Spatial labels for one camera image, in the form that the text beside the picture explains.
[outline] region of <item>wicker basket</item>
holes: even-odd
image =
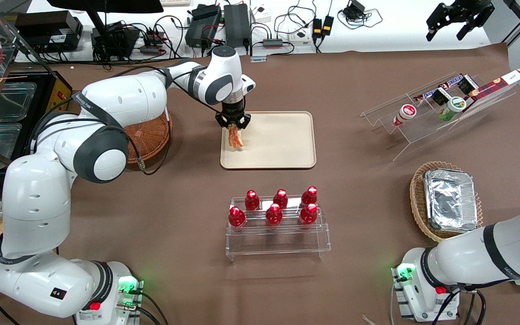
[[[410,206],[413,209],[414,220],[417,222],[419,228],[425,233],[430,239],[441,242],[444,239],[460,235],[457,232],[434,230],[429,226],[427,218],[427,200],[425,196],[425,181],[423,175],[436,168],[452,169],[460,171],[455,165],[449,164],[444,161],[431,161],[422,165],[417,172],[414,173],[413,179],[410,182]],[[483,226],[483,209],[481,208],[481,200],[478,194],[475,193],[475,204],[477,206],[478,226]]]
[[[144,161],[155,156],[169,142],[169,131],[167,130],[167,120],[165,114],[156,117],[153,120],[132,124],[125,127],[125,132],[136,144],[138,152]],[[128,144],[128,164],[136,164],[138,157],[134,153],[132,144]]]

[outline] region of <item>white robotic arm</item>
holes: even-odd
[[[208,105],[222,103],[221,125],[246,127],[244,95],[254,82],[240,59],[217,47],[206,68],[180,62],[160,71],[118,76],[88,85],[72,97],[79,115],[53,113],[36,127],[32,154],[8,166],[2,194],[0,292],[41,313],[76,315],[79,325],[125,324],[137,281],[122,263],[66,260],[52,252],[70,231],[70,189],[79,176],[95,183],[116,179],[126,166],[122,129],[154,119],[167,108],[167,88]]]
[[[520,216],[408,251],[394,272],[416,321],[432,321],[453,292],[520,280]],[[455,319],[455,298],[439,317]]]

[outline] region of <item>robot label sticker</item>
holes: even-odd
[[[68,293],[66,290],[61,290],[60,288],[53,288],[51,291],[50,297],[57,298],[59,300],[64,300],[65,294]]]
[[[78,318],[80,320],[99,320],[102,319],[102,315],[97,312],[79,312]]]

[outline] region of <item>beige tray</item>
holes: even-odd
[[[312,115],[307,111],[250,111],[240,132],[244,146],[228,144],[222,130],[220,164],[226,169],[311,168],[316,165]]]

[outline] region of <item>acrylic display stand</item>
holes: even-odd
[[[246,225],[235,228],[226,225],[226,256],[234,261],[236,255],[260,255],[278,253],[318,253],[319,257],[330,251],[328,224],[318,206],[318,218],[314,224],[299,225],[301,195],[289,195],[288,205],[278,226],[266,226],[266,210],[272,197],[260,197],[260,209],[247,211]],[[232,198],[231,205],[245,208],[244,198]]]
[[[419,87],[413,91],[392,99],[382,105],[378,105],[373,109],[365,111],[361,114],[361,117],[367,118],[370,125],[373,127],[380,127],[382,124],[384,129],[391,135],[402,134],[407,142],[406,146],[402,151],[392,160],[396,160],[406,154],[419,150],[439,140],[445,135],[450,134],[452,131],[473,125],[487,115],[491,109],[488,109],[492,105],[495,105],[499,101],[502,101],[508,97],[511,97],[516,92],[513,90],[501,92],[499,94],[493,93],[487,98],[480,99],[470,109],[464,113],[458,113],[450,121],[443,121],[439,118],[440,105],[435,103],[432,98],[425,99],[417,102],[413,101],[413,97],[423,95],[429,91],[435,90],[440,84],[446,83],[458,76],[457,72],[443,76],[442,78],[435,80],[425,86]],[[471,76],[478,86],[486,84],[479,76]],[[451,96],[458,96],[464,98],[465,95],[457,86],[452,86],[446,90]],[[393,123],[394,117],[398,114],[398,111],[404,104],[411,104],[416,107],[416,116],[396,127]]]

